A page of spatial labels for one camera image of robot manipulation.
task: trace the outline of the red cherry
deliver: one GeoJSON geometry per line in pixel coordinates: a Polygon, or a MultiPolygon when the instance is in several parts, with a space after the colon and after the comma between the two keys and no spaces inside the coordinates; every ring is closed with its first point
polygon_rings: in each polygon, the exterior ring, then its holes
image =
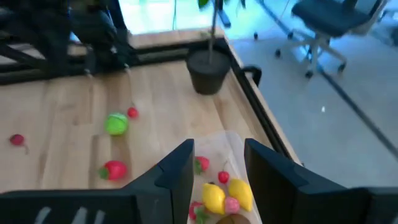
{"type": "Polygon", "coordinates": [[[137,110],[136,108],[134,108],[134,107],[130,107],[130,108],[127,110],[127,115],[128,115],[130,118],[136,118],[136,117],[138,117],[138,110],[137,110]]]}
{"type": "Polygon", "coordinates": [[[109,161],[98,171],[99,176],[106,180],[123,178],[127,173],[127,166],[121,161],[109,161]]]}
{"type": "Polygon", "coordinates": [[[23,146],[25,138],[20,134],[15,134],[9,140],[13,146],[23,146]]]}
{"type": "Polygon", "coordinates": [[[218,172],[218,181],[222,184],[226,184],[229,180],[229,173],[226,171],[218,172]]]}

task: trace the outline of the chair base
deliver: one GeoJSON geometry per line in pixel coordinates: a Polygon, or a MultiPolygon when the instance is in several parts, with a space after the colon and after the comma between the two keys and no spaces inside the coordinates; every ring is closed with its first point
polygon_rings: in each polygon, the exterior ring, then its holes
{"type": "Polygon", "coordinates": [[[280,57],[281,51],[290,50],[296,47],[306,47],[309,46],[307,51],[307,56],[310,56],[308,59],[310,64],[308,65],[308,70],[305,74],[307,78],[311,78],[312,75],[317,72],[318,66],[318,59],[322,55],[323,52],[328,52],[330,55],[334,56],[335,58],[339,59],[342,63],[338,68],[339,73],[341,74],[345,69],[347,64],[347,58],[344,57],[341,53],[337,50],[331,48],[329,46],[330,43],[330,36],[323,35],[317,33],[315,37],[311,37],[310,35],[302,32],[301,30],[293,29],[291,33],[288,34],[288,39],[293,39],[294,35],[301,36],[302,40],[289,42],[282,46],[281,48],[277,49],[275,52],[275,56],[277,58],[280,57]]]}

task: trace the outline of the clear plastic bag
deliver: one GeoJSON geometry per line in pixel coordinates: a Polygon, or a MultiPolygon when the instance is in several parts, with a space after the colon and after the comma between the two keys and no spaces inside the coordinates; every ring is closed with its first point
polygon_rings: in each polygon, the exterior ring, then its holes
{"type": "MultiPolygon", "coordinates": [[[[218,172],[222,170],[229,173],[230,180],[237,178],[249,183],[243,152],[244,144],[242,139],[237,133],[232,131],[223,131],[202,138],[195,138],[195,156],[207,157],[210,165],[208,170],[202,174],[195,174],[191,202],[202,202],[202,186],[204,183],[209,182],[214,182],[220,186],[226,196],[228,196],[229,181],[226,184],[218,181],[218,172]]],[[[253,210],[251,212],[247,212],[241,208],[239,214],[245,216],[252,224],[261,223],[254,200],[253,203],[253,210]]],[[[214,213],[208,214],[210,215],[210,219],[206,221],[206,224],[214,224],[223,217],[214,213]]]]}

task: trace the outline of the plant stem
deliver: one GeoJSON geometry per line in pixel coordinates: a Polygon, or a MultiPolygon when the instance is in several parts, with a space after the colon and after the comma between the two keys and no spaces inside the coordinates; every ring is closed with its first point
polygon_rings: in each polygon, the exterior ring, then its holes
{"type": "Polygon", "coordinates": [[[211,32],[210,32],[210,40],[209,40],[209,64],[213,61],[213,45],[215,41],[215,33],[216,33],[216,16],[218,10],[218,1],[214,0],[214,12],[213,12],[213,20],[211,22],[211,32]]]}

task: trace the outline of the chair wheel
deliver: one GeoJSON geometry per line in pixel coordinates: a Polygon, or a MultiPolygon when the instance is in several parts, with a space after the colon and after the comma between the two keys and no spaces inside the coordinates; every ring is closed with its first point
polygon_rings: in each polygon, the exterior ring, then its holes
{"type": "Polygon", "coordinates": [[[293,39],[293,32],[290,32],[289,34],[287,34],[287,38],[289,40],[293,39]]]}
{"type": "Polygon", "coordinates": [[[305,74],[305,78],[311,78],[313,76],[313,72],[312,71],[307,71],[305,74]]]}
{"type": "Polygon", "coordinates": [[[275,51],[275,57],[280,58],[280,49],[275,51]]]}
{"type": "Polygon", "coordinates": [[[339,67],[338,67],[338,72],[343,72],[344,71],[344,69],[346,68],[346,64],[344,63],[344,64],[341,64],[339,67]]]}

